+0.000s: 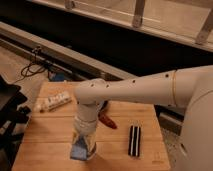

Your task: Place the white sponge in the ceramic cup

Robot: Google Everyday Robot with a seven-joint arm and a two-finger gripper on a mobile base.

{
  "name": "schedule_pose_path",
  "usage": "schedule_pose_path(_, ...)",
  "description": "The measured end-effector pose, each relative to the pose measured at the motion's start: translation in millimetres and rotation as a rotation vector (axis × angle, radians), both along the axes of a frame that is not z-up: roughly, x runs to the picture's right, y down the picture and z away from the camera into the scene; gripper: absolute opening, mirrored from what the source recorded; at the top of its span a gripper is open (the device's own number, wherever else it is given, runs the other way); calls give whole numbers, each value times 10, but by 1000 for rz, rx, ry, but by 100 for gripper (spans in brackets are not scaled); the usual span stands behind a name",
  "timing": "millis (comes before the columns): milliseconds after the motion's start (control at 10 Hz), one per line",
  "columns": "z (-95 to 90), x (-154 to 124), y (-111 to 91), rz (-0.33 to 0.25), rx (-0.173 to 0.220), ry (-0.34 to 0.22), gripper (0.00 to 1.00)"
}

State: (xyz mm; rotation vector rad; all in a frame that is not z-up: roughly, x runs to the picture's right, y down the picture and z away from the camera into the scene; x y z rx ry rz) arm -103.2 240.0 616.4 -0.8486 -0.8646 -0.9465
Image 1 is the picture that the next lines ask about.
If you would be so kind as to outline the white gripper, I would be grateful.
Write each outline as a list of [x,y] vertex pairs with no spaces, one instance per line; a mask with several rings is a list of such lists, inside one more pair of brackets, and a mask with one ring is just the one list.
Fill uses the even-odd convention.
[[86,141],[88,153],[93,154],[96,151],[96,128],[97,118],[93,118],[92,120],[83,120],[76,116],[73,123],[72,149],[75,149],[77,146],[79,137],[83,136]]

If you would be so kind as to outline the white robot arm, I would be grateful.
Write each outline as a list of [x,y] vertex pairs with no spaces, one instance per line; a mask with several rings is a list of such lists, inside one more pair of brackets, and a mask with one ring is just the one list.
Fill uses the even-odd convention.
[[86,80],[74,90],[77,113],[70,157],[94,154],[99,111],[106,101],[186,110],[174,171],[213,171],[213,65],[172,70],[122,81]]

